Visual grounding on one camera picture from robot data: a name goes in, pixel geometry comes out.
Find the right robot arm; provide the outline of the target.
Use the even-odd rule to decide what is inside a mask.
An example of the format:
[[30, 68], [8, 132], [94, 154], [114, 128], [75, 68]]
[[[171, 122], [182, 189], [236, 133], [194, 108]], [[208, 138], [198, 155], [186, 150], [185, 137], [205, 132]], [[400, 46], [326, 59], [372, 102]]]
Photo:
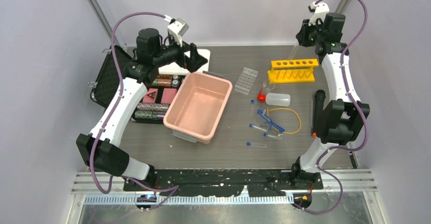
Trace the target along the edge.
[[349, 46], [341, 42], [345, 16], [338, 13], [314, 14], [302, 22], [296, 35], [302, 47], [315, 47], [329, 88], [315, 93], [313, 130], [315, 140], [292, 165], [290, 184], [308, 188], [320, 179], [321, 166], [338, 149], [355, 141], [370, 113], [369, 104], [360, 101], [349, 68]]

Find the glass test tube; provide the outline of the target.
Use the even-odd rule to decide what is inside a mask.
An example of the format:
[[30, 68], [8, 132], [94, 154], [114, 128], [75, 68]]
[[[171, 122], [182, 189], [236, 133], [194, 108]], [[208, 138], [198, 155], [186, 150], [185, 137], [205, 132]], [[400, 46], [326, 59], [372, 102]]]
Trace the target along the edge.
[[288, 61], [291, 61], [291, 60], [294, 59], [294, 57], [295, 57], [297, 51], [299, 50], [299, 48], [300, 48], [300, 45], [299, 45], [298, 42], [296, 42], [296, 44], [293, 46], [293, 48], [292, 48], [292, 50], [291, 50], [291, 52], [290, 52], [290, 54], [288, 56]]

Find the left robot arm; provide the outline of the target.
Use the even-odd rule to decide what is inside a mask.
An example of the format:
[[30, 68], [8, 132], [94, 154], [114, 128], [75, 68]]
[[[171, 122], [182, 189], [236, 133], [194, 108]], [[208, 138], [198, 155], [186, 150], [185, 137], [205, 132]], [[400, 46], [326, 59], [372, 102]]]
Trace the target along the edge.
[[89, 134], [80, 134], [76, 140], [87, 166], [113, 176], [135, 178], [143, 190], [155, 186], [156, 177], [150, 173], [153, 166], [131, 158], [119, 145], [128, 120], [159, 75], [160, 67], [176, 63], [195, 72], [208, 62], [194, 43], [183, 41], [186, 31], [185, 27], [168, 28], [168, 45], [163, 44], [155, 28], [139, 32], [136, 57], [122, 69], [120, 84], [107, 110]]

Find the yellow test tube rack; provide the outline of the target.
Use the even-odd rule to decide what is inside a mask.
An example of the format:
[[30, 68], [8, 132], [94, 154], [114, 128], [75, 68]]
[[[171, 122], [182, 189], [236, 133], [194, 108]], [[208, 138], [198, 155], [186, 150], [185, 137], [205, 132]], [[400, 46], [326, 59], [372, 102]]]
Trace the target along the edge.
[[317, 59], [273, 60], [267, 77], [271, 84], [315, 82]]

